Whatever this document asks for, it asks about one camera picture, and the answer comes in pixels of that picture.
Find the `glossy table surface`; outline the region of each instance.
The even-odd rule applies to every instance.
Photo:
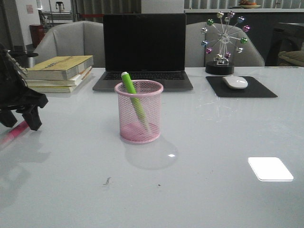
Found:
[[[39,130],[1,150],[1,228],[304,227],[304,68],[235,68],[278,98],[219,98],[187,68],[194,90],[162,93],[161,136],[144,145],[120,138],[117,94],[92,91],[103,72],[47,94]],[[249,157],[294,179],[260,181]]]

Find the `kettle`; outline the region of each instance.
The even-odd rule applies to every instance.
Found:
[[[57,1],[56,2],[56,9],[59,9],[59,13],[63,12],[64,9],[65,9],[65,5],[63,4],[63,2]]]

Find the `book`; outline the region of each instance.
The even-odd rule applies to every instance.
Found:
[[[93,56],[57,56],[28,68],[25,79],[69,80],[93,65]]]
[[[43,79],[25,79],[28,87],[42,87],[42,86],[77,86],[79,85],[83,77],[90,72],[92,67],[90,66],[80,74],[68,79],[68,80],[43,80]]]
[[[81,74],[81,80],[73,86],[29,86],[31,89],[39,93],[71,93],[74,91],[91,73],[91,68],[88,68]]]

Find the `ferris wheel decoration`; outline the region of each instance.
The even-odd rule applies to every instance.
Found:
[[[247,43],[247,38],[237,38],[234,37],[237,33],[243,31],[248,32],[250,30],[249,25],[244,25],[241,30],[233,31],[233,28],[238,24],[241,24],[245,21],[244,17],[238,17],[236,23],[233,26],[229,26],[231,19],[235,16],[234,11],[230,11],[227,13],[227,16],[224,17],[224,13],[222,11],[217,13],[217,18],[220,20],[221,29],[218,29],[214,25],[213,19],[207,20],[207,26],[213,26],[217,31],[217,39],[208,41],[203,40],[201,42],[202,47],[205,49],[206,54],[211,54],[214,50],[214,46],[219,43],[218,53],[214,57],[214,60],[206,63],[206,72],[216,75],[230,75],[234,73],[234,66],[231,62],[229,62],[229,58],[231,57],[231,52],[228,50],[227,45],[232,44],[235,46],[236,53],[242,53],[244,50],[241,46],[234,45],[231,40],[236,39],[237,44],[244,45]],[[201,29],[202,34],[206,34],[208,32],[208,27],[204,27]]]

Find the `laptop screen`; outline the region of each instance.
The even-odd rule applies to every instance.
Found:
[[[107,71],[183,71],[185,14],[104,16]]]

